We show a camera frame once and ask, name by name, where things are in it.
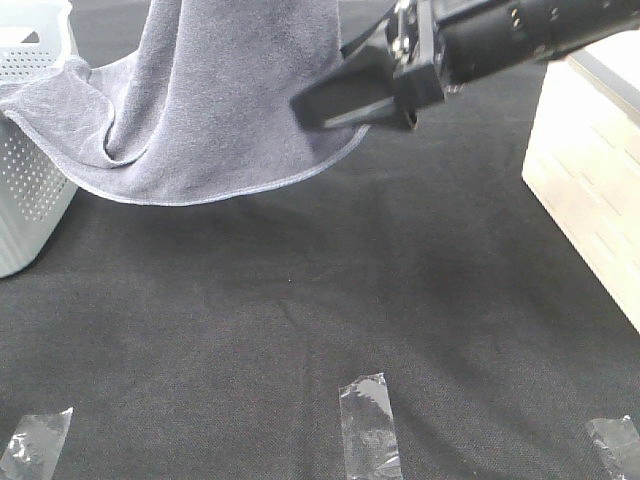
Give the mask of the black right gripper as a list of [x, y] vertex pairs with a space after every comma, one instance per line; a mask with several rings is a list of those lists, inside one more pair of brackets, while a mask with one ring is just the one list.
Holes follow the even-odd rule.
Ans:
[[390, 16], [342, 47], [338, 67], [290, 105], [305, 130], [399, 124], [413, 129], [419, 110], [443, 102], [464, 84], [545, 53], [548, 6], [398, 1]]

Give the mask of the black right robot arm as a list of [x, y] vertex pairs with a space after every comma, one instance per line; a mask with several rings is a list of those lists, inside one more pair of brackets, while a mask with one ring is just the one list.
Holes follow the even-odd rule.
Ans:
[[638, 26], [636, 1], [398, 1], [291, 107], [306, 130], [412, 130], [467, 83]]

